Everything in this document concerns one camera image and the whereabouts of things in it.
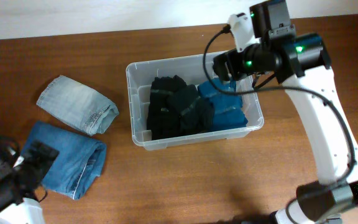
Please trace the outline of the blue jeans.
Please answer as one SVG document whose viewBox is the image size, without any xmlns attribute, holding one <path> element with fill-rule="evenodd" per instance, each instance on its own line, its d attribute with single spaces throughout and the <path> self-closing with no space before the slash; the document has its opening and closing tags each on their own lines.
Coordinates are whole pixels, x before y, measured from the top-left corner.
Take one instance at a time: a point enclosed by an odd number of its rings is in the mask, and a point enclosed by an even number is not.
<svg viewBox="0 0 358 224">
<path fill-rule="evenodd" d="M 57 150 L 59 155 L 42 180 L 47 190 L 79 200 L 102 173 L 107 146 L 102 141 L 76 134 L 51 124 L 34 124 L 22 149 L 26 153 L 34 141 Z"/>
</svg>

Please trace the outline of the clear plastic storage bin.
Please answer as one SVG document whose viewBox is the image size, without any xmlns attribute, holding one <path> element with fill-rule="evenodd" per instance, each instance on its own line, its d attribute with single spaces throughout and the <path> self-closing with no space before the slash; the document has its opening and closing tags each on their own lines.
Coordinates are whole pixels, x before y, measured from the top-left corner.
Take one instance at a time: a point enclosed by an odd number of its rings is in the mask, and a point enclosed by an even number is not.
<svg viewBox="0 0 358 224">
<path fill-rule="evenodd" d="M 165 149 L 171 146 L 213 141 L 218 139 L 243 138 L 252 131 L 261 129 L 264 116 L 256 93 L 242 96 L 242 112 L 248 120 L 243 128 L 212 131 L 176 138 L 152 139 L 147 129 L 147 117 L 150 104 L 150 89 L 155 78 L 178 75 L 187 84 L 199 85 L 207 80 L 203 66 L 203 56 L 166 58 L 144 62 L 133 62 L 126 67 L 126 79 L 131 116 L 131 134 L 135 145 L 148 151 Z"/>
</svg>

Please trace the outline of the teal garment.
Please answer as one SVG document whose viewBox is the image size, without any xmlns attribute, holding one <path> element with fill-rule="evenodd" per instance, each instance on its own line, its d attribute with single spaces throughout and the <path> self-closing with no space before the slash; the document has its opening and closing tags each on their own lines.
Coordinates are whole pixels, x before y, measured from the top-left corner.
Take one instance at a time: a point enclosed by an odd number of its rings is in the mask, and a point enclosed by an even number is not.
<svg viewBox="0 0 358 224">
<path fill-rule="evenodd" d="M 213 123 L 210 131 L 243 128 L 248 120 L 242 111 L 243 101 L 237 95 L 225 95 L 217 91 L 209 81 L 198 86 L 200 97 L 204 98 L 213 108 Z"/>
</svg>

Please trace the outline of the light grey jeans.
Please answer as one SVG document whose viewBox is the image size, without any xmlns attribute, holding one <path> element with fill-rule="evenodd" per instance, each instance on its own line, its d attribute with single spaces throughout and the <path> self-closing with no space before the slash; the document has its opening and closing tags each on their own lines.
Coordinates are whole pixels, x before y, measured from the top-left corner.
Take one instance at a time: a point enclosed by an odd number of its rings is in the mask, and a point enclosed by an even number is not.
<svg viewBox="0 0 358 224">
<path fill-rule="evenodd" d="M 89 136 L 105 133 L 119 115 L 116 104 L 109 98 L 63 75 L 47 85 L 36 105 Z"/>
</svg>

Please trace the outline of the dark grey garment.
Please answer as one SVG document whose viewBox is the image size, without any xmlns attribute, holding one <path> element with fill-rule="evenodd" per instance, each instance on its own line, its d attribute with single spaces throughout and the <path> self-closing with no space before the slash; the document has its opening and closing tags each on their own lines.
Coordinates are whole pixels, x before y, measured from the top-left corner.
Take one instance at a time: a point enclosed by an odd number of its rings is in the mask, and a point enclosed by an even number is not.
<svg viewBox="0 0 358 224">
<path fill-rule="evenodd" d="M 212 127 L 214 108 L 199 95 L 194 85 L 187 85 L 169 96 L 167 105 L 178 113 L 183 135 L 202 133 Z"/>
</svg>

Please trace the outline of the black garment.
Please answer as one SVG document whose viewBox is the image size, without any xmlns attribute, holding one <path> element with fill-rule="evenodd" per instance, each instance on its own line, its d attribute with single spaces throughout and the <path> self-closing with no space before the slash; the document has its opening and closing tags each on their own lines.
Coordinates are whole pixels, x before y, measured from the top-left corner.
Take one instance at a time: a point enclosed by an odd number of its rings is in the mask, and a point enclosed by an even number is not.
<svg viewBox="0 0 358 224">
<path fill-rule="evenodd" d="M 180 115 L 168 105 L 167 100 L 184 87 L 185 81 L 177 75 L 156 77 L 152 82 L 147 117 L 147 129 L 152 132 L 152 140 L 180 135 Z"/>
</svg>

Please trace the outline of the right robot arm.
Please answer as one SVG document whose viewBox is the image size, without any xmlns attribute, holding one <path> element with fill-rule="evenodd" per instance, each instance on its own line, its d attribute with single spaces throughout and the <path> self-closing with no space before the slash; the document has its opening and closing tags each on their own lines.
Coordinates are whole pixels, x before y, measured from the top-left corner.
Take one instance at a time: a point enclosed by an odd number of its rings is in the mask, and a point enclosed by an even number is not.
<svg viewBox="0 0 358 224">
<path fill-rule="evenodd" d="M 285 1 L 265 1 L 229 17 L 222 33 L 235 48 L 216 56 L 222 82 L 272 72 L 295 105 L 313 151 L 317 180 L 296 189 L 269 223 L 341 223 L 358 207 L 358 145 L 337 95 L 331 58 L 320 35 L 297 35 Z"/>
</svg>

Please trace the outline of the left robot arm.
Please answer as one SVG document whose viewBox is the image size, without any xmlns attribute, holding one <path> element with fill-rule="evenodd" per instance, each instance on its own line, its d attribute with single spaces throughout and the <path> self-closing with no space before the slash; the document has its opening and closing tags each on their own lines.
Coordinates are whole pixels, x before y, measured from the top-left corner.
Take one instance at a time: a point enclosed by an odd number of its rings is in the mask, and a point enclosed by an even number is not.
<svg viewBox="0 0 358 224">
<path fill-rule="evenodd" d="M 0 136 L 0 223 L 44 223 L 35 191 L 59 152 L 34 141 L 21 153 L 12 138 Z"/>
</svg>

